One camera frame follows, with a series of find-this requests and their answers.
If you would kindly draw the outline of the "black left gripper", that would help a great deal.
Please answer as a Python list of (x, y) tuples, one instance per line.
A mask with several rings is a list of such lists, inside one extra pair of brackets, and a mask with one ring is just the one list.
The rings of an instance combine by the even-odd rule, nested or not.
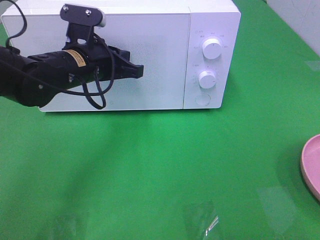
[(103, 81), (139, 79), (144, 74), (143, 65), (130, 62), (129, 51), (108, 46), (97, 34), (90, 35), (85, 43), (67, 42), (62, 50), (81, 56), (89, 72), (95, 69), (102, 71)]

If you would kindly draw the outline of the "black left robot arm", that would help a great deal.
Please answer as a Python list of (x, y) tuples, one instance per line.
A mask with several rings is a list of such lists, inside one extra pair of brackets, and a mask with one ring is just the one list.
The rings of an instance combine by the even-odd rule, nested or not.
[(105, 94), (115, 80), (139, 79), (144, 66), (130, 52), (108, 46), (93, 34), (92, 46), (68, 42), (60, 51), (22, 56), (13, 46), (0, 48), (0, 95), (27, 107), (44, 107), (60, 93), (85, 97), (106, 107)]

